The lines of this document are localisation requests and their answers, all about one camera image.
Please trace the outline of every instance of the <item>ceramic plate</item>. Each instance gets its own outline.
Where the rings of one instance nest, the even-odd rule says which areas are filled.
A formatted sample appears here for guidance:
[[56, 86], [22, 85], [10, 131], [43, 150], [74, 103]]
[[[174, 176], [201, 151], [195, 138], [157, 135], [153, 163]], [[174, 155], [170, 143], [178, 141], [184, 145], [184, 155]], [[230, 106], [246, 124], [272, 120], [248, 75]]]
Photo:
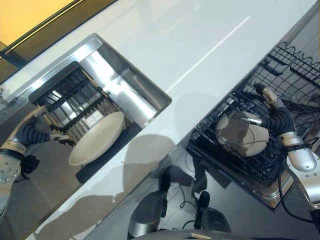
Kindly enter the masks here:
[[72, 166], [88, 164], [105, 153], [118, 139], [125, 116], [117, 111], [101, 119], [75, 145], [69, 157]]

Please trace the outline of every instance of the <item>cable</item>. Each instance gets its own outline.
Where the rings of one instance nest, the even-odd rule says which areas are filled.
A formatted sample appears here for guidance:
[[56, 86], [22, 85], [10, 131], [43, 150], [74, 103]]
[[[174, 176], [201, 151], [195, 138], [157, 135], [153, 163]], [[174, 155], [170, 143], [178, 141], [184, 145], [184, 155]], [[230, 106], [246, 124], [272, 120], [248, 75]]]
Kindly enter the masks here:
[[185, 164], [185, 167], [192, 173], [195, 173], [195, 171], [193, 171], [191, 168], [188, 167], [188, 164], [187, 164], [187, 156], [188, 156], [188, 152], [185, 154], [184, 156], [184, 164]]
[[181, 186], [180, 184], [179, 184], [179, 187], [180, 187], [180, 189], [181, 189], [182, 196], [183, 196], [183, 202], [180, 204], [180, 208], [183, 209], [183, 208], [185, 207], [186, 203], [188, 203], [188, 204], [191, 204], [191, 205], [195, 208], [195, 210], [197, 210], [198, 208], [197, 208], [196, 205], [194, 205], [192, 202], [186, 200], [185, 192], [184, 192], [184, 190], [182, 189], [182, 186]]
[[282, 203], [282, 206], [283, 206], [283, 209], [286, 211], [287, 214], [289, 214], [291, 217], [295, 218], [295, 219], [298, 219], [300, 221], [303, 221], [303, 222], [306, 222], [306, 223], [310, 223], [310, 224], [313, 224], [314, 222], [309, 220], [309, 219], [305, 219], [303, 217], [299, 217], [299, 216], [296, 216], [294, 214], [292, 214], [286, 204], [285, 204], [285, 200], [284, 200], [284, 195], [282, 193], [282, 187], [281, 187], [281, 173], [282, 173], [282, 165], [280, 166], [279, 168], [279, 175], [278, 175], [278, 188], [279, 188], [279, 195], [280, 195], [280, 201]]
[[187, 221], [187, 222], [183, 225], [182, 229], [185, 229], [185, 227], [187, 226], [187, 224], [193, 223], [194, 221], [195, 221], [195, 220]]

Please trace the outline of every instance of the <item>drying rack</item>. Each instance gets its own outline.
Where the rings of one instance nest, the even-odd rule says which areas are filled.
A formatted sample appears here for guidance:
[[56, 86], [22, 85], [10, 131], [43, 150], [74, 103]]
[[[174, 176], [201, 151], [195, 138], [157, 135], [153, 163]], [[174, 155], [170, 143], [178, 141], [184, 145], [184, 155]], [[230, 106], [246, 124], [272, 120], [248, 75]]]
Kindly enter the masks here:
[[277, 178], [286, 154], [277, 135], [269, 131], [269, 141], [261, 153], [241, 157], [226, 152], [217, 142], [215, 125], [231, 111], [245, 111], [258, 117], [269, 117], [270, 111], [255, 91], [254, 84], [268, 86], [280, 97], [304, 137], [320, 122], [320, 62], [313, 62], [286, 42], [276, 45], [259, 64], [194, 129], [191, 141], [207, 149], [217, 161], [250, 175], [265, 186]]
[[[56, 134], [68, 134], [75, 145], [101, 118], [121, 111], [77, 62], [72, 62], [29, 96], [37, 106], [47, 106], [44, 119]], [[132, 121], [124, 117], [124, 129]]]

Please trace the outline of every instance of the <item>dishwasher rack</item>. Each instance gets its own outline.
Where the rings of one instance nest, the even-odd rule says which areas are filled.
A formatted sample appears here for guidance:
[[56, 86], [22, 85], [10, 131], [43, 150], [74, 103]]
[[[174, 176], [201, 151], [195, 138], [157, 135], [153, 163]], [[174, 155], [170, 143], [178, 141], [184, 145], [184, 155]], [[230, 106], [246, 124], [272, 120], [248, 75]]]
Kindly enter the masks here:
[[264, 186], [277, 178], [286, 154], [274, 132], [269, 131], [267, 147], [249, 157], [232, 155], [217, 142], [215, 125], [231, 111], [245, 111], [258, 117], [270, 116], [263, 98], [254, 89], [262, 83], [272, 89], [292, 115], [297, 132], [304, 137], [320, 122], [320, 63], [313, 62], [286, 42], [276, 45], [263, 60], [194, 129], [190, 142], [204, 149], [233, 172], [246, 174]]
[[[68, 134], [75, 145], [103, 117], [121, 111], [91, 76], [72, 62], [29, 96], [37, 106], [45, 105], [44, 119], [56, 134]], [[124, 129], [132, 121], [124, 117]]]

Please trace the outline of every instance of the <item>black rubber cable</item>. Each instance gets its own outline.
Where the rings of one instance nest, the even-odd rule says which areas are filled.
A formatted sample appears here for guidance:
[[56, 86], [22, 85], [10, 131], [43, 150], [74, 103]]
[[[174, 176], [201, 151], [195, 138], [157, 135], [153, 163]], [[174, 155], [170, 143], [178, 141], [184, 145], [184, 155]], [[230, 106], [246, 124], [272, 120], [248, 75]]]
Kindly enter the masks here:
[[298, 219], [298, 220], [300, 220], [300, 221], [306, 222], [306, 223], [313, 224], [314, 222], [313, 222], [312, 220], [305, 219], [305, 218], [303, 218], [303, 217], [294, 215], [294, 214], [292, 214], [292, 213], [288, 210], [288, 208], [287, 208], [287, 206], [286, 206], [286, 204], [285, 204], [284, 195], [283, 195], [283, 193], [282, 193], [282, 187], [281, 187], [281, 173], [282, 173], [282, 169], [283, 169], [282, 166], [280, 166], [280, 168], [279, 168], [279, 175], [278, 175], [278, 188], [279, 188], [280, 201], [281, 201], [281, 203], [282, 203], [283, 209], [284, 209], [284, 210], [286, 211], [286, 213], [287, 213], [288, 215], [290, 215], [291, 217], [293, 217], [293, 218], [295, 218], [295, 219]]
[[188, 203], [188, 204], [191, 204], [191, 205], [197, 210], [198, 208], [196, 207], [196, 205], [194, 205], [192, 202], [186, 200], [185, 192], [184, 192], [184, 190], [182, 189], [182, 187], [181, 187], [180, 184], [179, 184], [179, 187], [180, 187], [180, 189], [181, 189], [182, 196], [183, 196], [183, 202], [180, 204], [180, 208], [183, 209], [183, 208], [185, 207], [186, 203]]
[[183, 225], [182, 229], [185, 229], [185, 227], [187, 226], [187, 224], [193, 223], [194, 221], [195, 221], [195, 220], [187, 221], [187, 222]]

